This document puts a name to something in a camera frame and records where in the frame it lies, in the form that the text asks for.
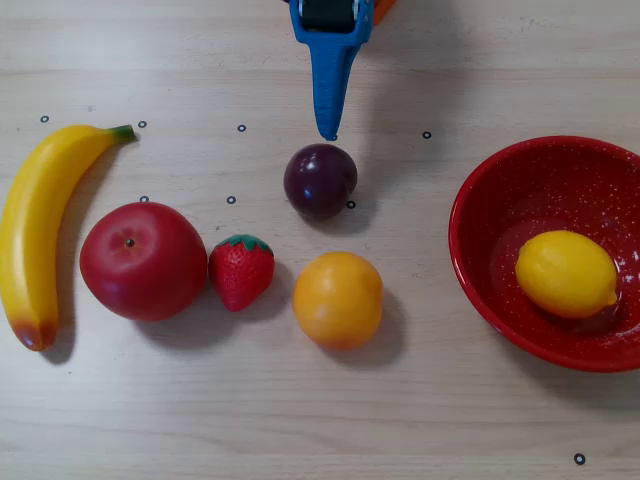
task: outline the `banana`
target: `banana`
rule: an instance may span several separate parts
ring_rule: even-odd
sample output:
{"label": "banana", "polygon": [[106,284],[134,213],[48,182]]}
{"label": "banana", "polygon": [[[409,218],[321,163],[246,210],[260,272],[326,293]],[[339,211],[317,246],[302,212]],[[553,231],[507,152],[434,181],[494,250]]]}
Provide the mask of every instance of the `banana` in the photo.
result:
{"label": "banana", "polygon": [[16,175],[0,226],[0,292],[7,320],[30,350],[58,331],[56,244],[74,187],[109,147],[135,140],[131,125],[66,127],[49,135]]}

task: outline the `table surface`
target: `table surface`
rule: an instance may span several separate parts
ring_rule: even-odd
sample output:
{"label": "table surface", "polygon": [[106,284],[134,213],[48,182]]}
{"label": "table surface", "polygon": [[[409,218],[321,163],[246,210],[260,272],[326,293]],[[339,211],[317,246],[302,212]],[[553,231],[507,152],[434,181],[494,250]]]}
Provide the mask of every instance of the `table surface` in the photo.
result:
{"label": "table surface", "polygon": [[[69,204],[55,347],[29,352],[0,322],[3,480],[637,478],[638,375],[508,344],[447,247],[458,188],[504,146],[578,134],[640,151],[637,0],[399,0],[356,60],[340,131],[357,207],[319,229],[282,189],[291,155],[321,140],[282,2],[1,4],[3,199],[48,133],[148,123]],[[208,249],[266,240],[269,293],[232,315],[208,287],[157,325],[106,311],[78,247],[141,195],[184,213]],[[321,351],[291,311],[295,277],[331,250],[366,256],[386,286],[381,333],[351,354]]]}

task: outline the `apple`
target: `apple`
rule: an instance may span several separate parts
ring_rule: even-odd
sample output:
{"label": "apple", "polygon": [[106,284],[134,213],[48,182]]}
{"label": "apple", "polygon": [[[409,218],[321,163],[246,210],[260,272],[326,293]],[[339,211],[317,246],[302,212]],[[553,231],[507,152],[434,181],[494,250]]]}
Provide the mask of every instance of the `apple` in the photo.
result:
{"label": "apple", "polygon": [[207,276],[207,252],[196,229],[173,208],[131,203],[93,227],[80,252],[80,271],[106,308],[156,322],[196,299]]}

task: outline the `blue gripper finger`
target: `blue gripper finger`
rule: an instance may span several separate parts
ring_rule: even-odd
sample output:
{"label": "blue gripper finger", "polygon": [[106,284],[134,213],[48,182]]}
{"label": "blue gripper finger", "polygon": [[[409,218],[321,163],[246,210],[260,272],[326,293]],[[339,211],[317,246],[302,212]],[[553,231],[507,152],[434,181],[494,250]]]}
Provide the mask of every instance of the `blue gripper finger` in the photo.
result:
{"label": "blue gripper finger", "polygon": [[351,66],[373,29],[374,0],[354,0],[359,5],[351,33],[305,30],[300,2],[290,0],[291,21],[296,38],[309,46],[313,69],[313,106],[320,135],[328,141],[338,137]]}

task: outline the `speckled red bowl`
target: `speckled red bowl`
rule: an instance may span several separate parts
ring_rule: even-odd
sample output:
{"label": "speckled red bowl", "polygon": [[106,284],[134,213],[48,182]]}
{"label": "speckled red bowl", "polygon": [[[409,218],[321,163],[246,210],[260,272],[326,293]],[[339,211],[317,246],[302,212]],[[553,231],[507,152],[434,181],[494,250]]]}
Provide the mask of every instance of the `speckled red bowl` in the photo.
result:
{"label": "speckled red bowl", "polygon": [[[550,230],[600,244],[618,266],[619,302],[588,320],[537,308],[518,286],[520,247]],[[511,342],[565,367],[640,368],[640,157],[598,140],[546,137],[482,163],[455,201],[453,266],[478,312]]]}

